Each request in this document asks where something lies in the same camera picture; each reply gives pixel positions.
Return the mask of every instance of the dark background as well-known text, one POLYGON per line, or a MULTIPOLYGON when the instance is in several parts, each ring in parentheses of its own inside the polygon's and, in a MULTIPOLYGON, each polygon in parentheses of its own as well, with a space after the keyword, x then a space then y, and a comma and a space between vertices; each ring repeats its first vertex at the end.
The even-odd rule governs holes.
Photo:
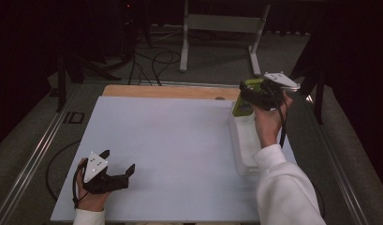
MULTIPOLYGON (((104 2, 0 0, 0 142, 51 91, 46 78, 57 70, 63 43, 87 60, 104 61, 109 47, 102 45, 98 22, 88 10, 104 2)), ((190 11, 206 12, 206 2, 191 1, 190 11)), ((237 1, 237 10, 230 1, 220 2, 214 2, 212 14, 260 13, 247 1, 237 1)), ((383 2, 328 3, 275 4, 265 32, 313 34, 292 76, 324 72, 325 84, 332 87, 383 182, 383 2)), ((150 23, 183 23, 183 1, 151 4, 150 23)), ((119 45, 118 27, 112 26, 109 38, 119 45)))

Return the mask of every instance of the wrist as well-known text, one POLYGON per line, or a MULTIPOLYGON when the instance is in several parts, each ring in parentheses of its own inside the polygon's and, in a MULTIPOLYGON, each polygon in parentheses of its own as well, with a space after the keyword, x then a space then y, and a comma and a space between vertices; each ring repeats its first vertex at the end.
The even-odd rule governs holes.
POLYGON ((277 144, 275 138, 263 139, 263 140, 260 139, 261 148, 265 148, 265 147, 271 146, 273 144, 277 144))
POLYGON ((101 201, 82 200, 78 203, 78 208, 91 212, 101 212, 104 209, 104 203, 101 201))

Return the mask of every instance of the green device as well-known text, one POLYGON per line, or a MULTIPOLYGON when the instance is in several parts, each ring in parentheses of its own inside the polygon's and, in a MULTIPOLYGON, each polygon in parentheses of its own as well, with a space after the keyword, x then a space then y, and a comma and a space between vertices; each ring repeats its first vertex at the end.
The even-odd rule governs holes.
MULTIPOLYGON (((260 84, 264 81, 264 79, 253 79, 253 80, 247 80, 244 83, 246 84, 247 88, 260 92, 260 84)), ((237 102, 235 103, 234 109, 232 110, 232 115, 235 117, 239 116, 247 116, 251 115, 253 113, 252 106, 249 104, 249 102, 241 97, 241 93, 238 95, 237 102)))

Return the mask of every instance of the metal stand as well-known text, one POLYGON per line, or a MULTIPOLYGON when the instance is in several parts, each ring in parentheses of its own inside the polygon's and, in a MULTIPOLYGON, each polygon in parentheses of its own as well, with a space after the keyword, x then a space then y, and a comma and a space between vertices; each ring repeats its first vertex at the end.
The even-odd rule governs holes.
POLYGON ((229 32, 243 32, 243 33, 256 33, 256 39, 253 46, 249 46, 250 61, 255 76, 261 74, 258 65, 258 58, 256 51, 258 43, 260 42, 261 34, 267 19, 268 12, 271 5, 264 7, 263 13, 260 18, 245 18, 245 17, 231 17, 231 16, 214 16, 214 15, 200 15, 188 14, 188 0, 184 2, 184 26, 183 26, 183 48, 180 60, 180 71, 187 71, 188 61, 188 30, 213 30, 213 31, 229 31, 229 32))

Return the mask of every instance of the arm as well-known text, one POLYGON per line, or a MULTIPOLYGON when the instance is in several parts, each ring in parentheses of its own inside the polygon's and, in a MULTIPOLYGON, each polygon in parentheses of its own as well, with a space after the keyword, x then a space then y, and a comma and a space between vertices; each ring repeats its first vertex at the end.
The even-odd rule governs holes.
POLYGON ((78 208, 75 210, 74 225, 104 225, 104 204, 110 192, 104 194, 91 194, 82 188, 82 171, 77 174, 78 208))
MULTIPOLYGON (((281 111, 285 116, 292 100, 284 96, 281 111)), ((256 192, 261 224, 325 224, 310 180, 298 166, 287 162, 276 143, 281 127, 278 111, 253 108, 262 148, 254 155, 261 170, 256 192)))

